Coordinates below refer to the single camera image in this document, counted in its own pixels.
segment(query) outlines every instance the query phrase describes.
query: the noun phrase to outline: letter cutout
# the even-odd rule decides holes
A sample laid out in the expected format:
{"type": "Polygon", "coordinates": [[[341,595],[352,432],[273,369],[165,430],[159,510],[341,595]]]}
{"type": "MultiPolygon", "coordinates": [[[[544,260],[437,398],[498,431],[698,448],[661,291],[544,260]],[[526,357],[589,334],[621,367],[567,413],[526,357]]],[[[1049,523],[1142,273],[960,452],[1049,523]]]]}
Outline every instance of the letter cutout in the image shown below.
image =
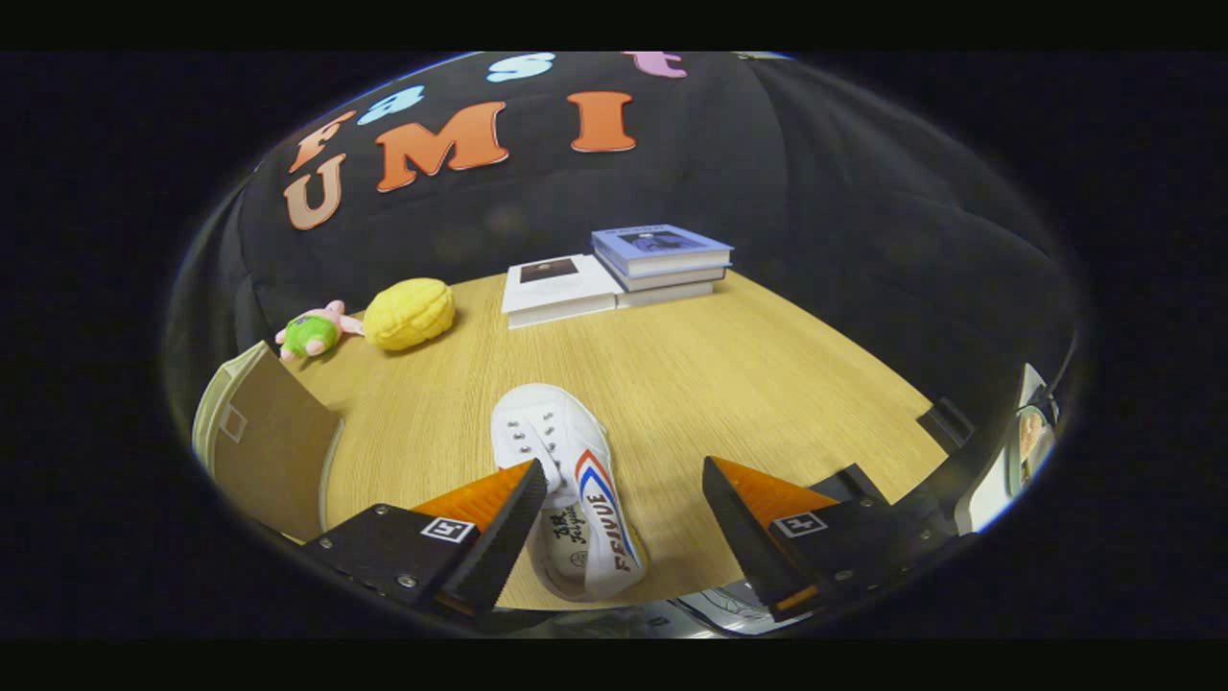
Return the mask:
{"type": "Polygon", "coordinates": [[[550,63],[553,59],[554,53],[533,53],[529,55],[506,58],[490,65],[490,74],[486,75],[486,81],[499,83],[501,81],[510,81],[513,79],[537,76],[544,71],[549,71],[550,68],[554,66],[554,64],[550,63]]]}
{"type": "Polygon", "coordinates": [[[675,70],[669,66],[668,60],[682,60],[678,55],[662,53],[661,50],[623,50],[624,55],[635,58],[635,66],[643,74],[652,76],[666,76],[669,79],[682,79],[686,76],[686,70],[675,70]]]}
{"type": "Polygon", "coordinates": [[[443,167],[443,158],[456,146],[448,161],[454,171],[489,166],[507,158],[507,149],[499,145],[495,117],[507,104],[502,101],[469,106],[452,115],[438,134],[418,123],[404,124],[381,134],[376,144],[384,150],[384,177],[376,184],[379,191],[392,191],[414,182],[418,173],[405,160],[414,161],[429,176],[443,167]]]}
{"type": "Polygon", "coordinates": [[[410,86],[404,91],[398,91],[387,98],[381,98],[367,108],[367,112],[359,118],[359,124],[371,124],[389,113],[399,113],[405,108],[422,99],[422,86],[410,86]]]}
{"type": "Polygon", "coordinates": [[[316,131],[308,134],[298,142],[298,157],[295,158],[295,164],[290,166],[290,172],[295,172],[303,163],[316,157],[317,153],[324,150],[324,142],[336,134],[338,129],[341,129],[341,123],[352,118],[357,110],[350,110],[344,115],[334,118],[332,122],[324,126],[317,129],[316,131]]]}
{"type": "Polygon", "coordinates": [[[580,139],[571,142],[572,149],[582,153],[635,149],[635,139],[623,130],[623,104],[631,102],[630,93],[582,91],[567,101],[580,107],[580,139]]]}
{"type": "Polygon", "coordinates": [[[307,205],[307,182],[309,174],[305,174],[290,183],[281,194],[286,198],[286,210],[290,212],[290,222],[298,230],[311,230],[332,217],[333,212],[341,204],[341,161],[345,153],[338,153],[324,161],[316,168],[324,180],[324,200],[319,206],[312,209],[307,205]]]}

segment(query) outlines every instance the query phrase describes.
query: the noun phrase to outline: yellow plush toy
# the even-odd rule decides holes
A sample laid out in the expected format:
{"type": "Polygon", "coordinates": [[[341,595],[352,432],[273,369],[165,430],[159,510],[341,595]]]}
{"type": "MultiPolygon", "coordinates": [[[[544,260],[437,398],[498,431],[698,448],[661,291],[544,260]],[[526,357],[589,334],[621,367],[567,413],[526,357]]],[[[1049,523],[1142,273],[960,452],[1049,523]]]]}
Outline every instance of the yellow plush toy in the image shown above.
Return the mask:
{"type": "Polygon", "coordinates": [[[433,277],[403,280],[376,295],[362,314],[367,342],[402,351],[452,328],[452,288],[433,277]]]}

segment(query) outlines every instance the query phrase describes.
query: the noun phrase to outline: orange letter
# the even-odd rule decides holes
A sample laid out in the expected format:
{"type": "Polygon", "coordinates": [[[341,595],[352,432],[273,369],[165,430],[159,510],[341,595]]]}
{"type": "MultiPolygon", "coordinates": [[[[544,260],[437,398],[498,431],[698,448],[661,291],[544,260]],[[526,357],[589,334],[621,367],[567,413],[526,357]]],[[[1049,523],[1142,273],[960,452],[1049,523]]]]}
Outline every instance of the orange letter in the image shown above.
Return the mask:
{"type": "Polygon", "coordinates": [[[376,189],[392,191],[414,182],[418,173],[409,169],[405,158],[414,161],[426,174],[440,172],[453,144],[456,153],[448,167],[454,171],[489,166],[507,158],[507,149],[499,145],[495,131],[495,115],[505,106],[501,101],[469,106],[452,115],[438,134],[418,123],[403,124],[381,134],[376,144],[384,147],[384,178],[376,189]]]}
{"type": "Polygon", "coordinates": [[[290,211],[290,222],[298,230],[311,230],[327,221],[333,211],[341,204],[341,161],[345,153],[338,153],[324,161],[316,168],[316,172],[324,178],[324,200],[319,206],[312,209],[307,205],[307,180],[309,174],[305,174],[290,183],[281,194],[286,198],[286,209],[290,211]]]}
{"type": "Polygon", "coordinates": [[[585,153],[630,151],[635,140],[623,131],[623,103],[631,96],[616,91],[583,91],[567,96],[580,106],[580,139],[571,147],[585,153]]]}
{"type": "Polygon", "coordinates": [[[303,140],[298,142],[298,160],[295,161],[295,164],[290,166],[290,172],[295,172],[298,169],[298,166],[314,158],[316,153],[323,151],[323,144],[332,139],[333,135],[336,134],[336,130],[341,128],[341,123],[352,118],[354,113],[355,110],[350,110],[349,113],[345,113],[344,115],[305,136],[303,140]]]}

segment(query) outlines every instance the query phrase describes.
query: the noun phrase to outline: black fabric backdrop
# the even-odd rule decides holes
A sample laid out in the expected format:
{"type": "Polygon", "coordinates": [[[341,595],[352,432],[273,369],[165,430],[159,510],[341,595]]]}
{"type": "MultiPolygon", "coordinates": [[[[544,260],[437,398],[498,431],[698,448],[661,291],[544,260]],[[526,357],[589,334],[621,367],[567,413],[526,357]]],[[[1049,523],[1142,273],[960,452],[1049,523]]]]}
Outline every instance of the black fabric backdrop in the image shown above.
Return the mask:
{"type": "MultiPolygon", "coordinates": [[[[581,252],[605,227],[672,222],[737,247],[734,269],[795,301],[977,425],[1009,405],[1024,362],[1052,378],[1074,326],[1076,286],[1051,233],[1012,184],[921,118],[793,60],[679,53],[688,75],[631,58],[559,53],[528,79],[486,81],[483,53],[394,80],[289,134],[212,216],[171,301],[167,349],[181,427],[216,367],[303,309],[361,308],[399,280],[449,282],[581,252]],[[371,104],[422,86],[424,99],[365,125],[371,104]],[[621,91],[624,152],[581,153],[567,95],[621,91]],[[381,193],[397,125],[440,129],[460,108],[502,101],[510,157],[447,167],[381,193]],[[324,151],[289,172],[298,141],[346,110],[324,151]],[[295,228],[282,191],[344,152],[341,203],[295,228]]],[[[317,205],[319,176],[308,184],[317,205]]]]}

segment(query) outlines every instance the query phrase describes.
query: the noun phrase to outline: blue letter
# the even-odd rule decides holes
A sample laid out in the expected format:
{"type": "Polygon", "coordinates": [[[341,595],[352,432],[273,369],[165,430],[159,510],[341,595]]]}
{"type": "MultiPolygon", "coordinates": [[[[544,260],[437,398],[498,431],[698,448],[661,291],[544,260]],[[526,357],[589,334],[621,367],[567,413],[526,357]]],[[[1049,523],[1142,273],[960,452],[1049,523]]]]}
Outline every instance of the blue letter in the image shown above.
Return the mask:
{"type": "Polygon", "coordinates": [[[398,113],[422,99],[422,87],[410,86],[404,91],[398,91],[387,98],[381,98],[371,106],[366,114],[359,118],[359,124],[370,124],[388,113],[398,113]]]}
{"type": "Polygon", "coordinates": [[[490,65],[490,74],[486,75],[486,81],[497,83],[510,79],[537,76],[554,66],[550,64],[553,59],[554,53],[533,53],[530,55],[507,58],[490,65]]]}

